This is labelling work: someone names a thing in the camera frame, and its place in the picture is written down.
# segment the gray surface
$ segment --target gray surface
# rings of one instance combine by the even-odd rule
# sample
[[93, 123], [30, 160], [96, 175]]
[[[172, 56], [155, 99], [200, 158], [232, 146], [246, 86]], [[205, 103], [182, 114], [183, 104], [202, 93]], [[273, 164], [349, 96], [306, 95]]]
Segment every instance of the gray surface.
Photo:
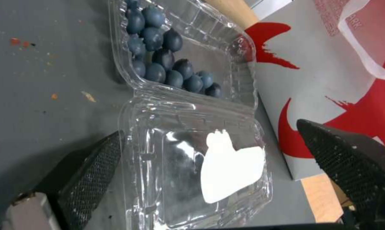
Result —
[[[36, 47], [11, 46], [13, 37]], [[116, 131], [120, 107], [132, 94], [112, 61], [105, 1], [0, 0], [0, 213], [64, 154]], [[252, 225], [313, 222], [264, 111], [259, 114], [274, 196]]]

